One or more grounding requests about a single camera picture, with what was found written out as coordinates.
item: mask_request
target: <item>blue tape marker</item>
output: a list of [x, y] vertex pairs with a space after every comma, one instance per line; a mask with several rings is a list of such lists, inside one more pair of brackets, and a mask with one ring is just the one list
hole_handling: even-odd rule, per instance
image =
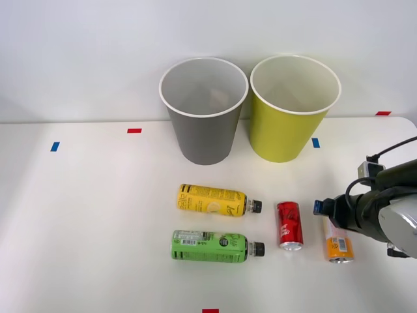
[[317, 138], [312, 138], [311, 140], [314, 148], [320, 148], [319, 140]]
[[54, 142], [51, 148], [51, 152], [57, 152], [59, 146], [59, 142]]

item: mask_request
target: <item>yellow bottle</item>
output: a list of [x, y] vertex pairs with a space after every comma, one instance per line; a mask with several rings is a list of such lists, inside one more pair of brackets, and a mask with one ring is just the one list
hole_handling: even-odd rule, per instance
[[182, 210], [229, 216], [262, 210], [261, 201], [249, 200], [243, 192], [185, 184], [180, 186], [177, 206]]
[[352, 243], [347, 237], [346, 230], [334, 227], [327, 217], [323, 218], [323, 227], [327, 260], [332, 263], [352, 262], [354, 260]]

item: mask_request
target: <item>cable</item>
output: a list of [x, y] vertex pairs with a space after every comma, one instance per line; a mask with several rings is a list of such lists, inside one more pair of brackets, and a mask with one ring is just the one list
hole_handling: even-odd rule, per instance
[[367, 157], [366, 159], [367, 159], [368, 162], [378, 163], [378, 159], [381, 155], [383, 155], [387, 152], [390, 152], [391, 150], [397, 149], [398, 147], [401, 147], [402, 145], [405, 145], [406, 143], [413, 142], [415, 140], [417, 140], [417, 136], [409, 138], [407, 140], [404, 140], [403, 142], [399, 142], [396, 145], [393, 145], [393, 146], [391, 146], [391, 147], [389, 147], [385, 150], [382, 150], [380, 153], [377, 153], [376, 155]]
[[351, 196], [350, 196], [351, 189], [353, 188], [354, 185], [356, 185], [357, 183], [360, 183], [361, 181], [375, 181], [375, 178], [374, 177], [358, 178], [354, 180], [353, 182], [351, 182], [351, 184], [347, 187], [346, 192], [345, 192], [345, 199], [346, 199], [347, 206], [349, 207], [351, 211], [354, 211], [354, 207], [352, 205]]

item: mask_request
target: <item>white table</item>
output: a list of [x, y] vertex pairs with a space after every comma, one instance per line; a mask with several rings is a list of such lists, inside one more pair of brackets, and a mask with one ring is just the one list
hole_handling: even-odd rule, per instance
[[[127, 134], [127, 128], [142, 128]], [[417, 260], [350, 234], [356, 259], [323, 256], [313, 201], [344, 193], [366, 155], [417, 135], [400, 117], [325, 119], [300, 156], [257, 156], [239, 123], [213, 166], [182, 155], [169, 122], [0, 125], [0, 312], [413, 312]], [[53, 142], [60, 142], [50, 152]], [[417, 157], [410, 143], [381, 157]], [[241, 218], [180, 211], [181, 183], [241, 190], [263, 201]], [[365, 192], [355, 187], [352, 194]], [[277, 246], [276, 204], [300, 204], [305, 246]], [[243, 233], [266, 245], [243, 264], [172, 260], [173, 230]]]

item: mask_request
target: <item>bottle label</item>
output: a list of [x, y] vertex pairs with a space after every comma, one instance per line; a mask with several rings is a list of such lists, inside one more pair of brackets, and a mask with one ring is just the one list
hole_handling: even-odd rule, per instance
[[181, 185], [178, 192], [179, 209], [242, 216], [246, 204], [243, 192], [194, 185]]
[[246, 251], [246, 238], [238, 233], [176, 230], [171, 242], [176, 260], [242, 263]]

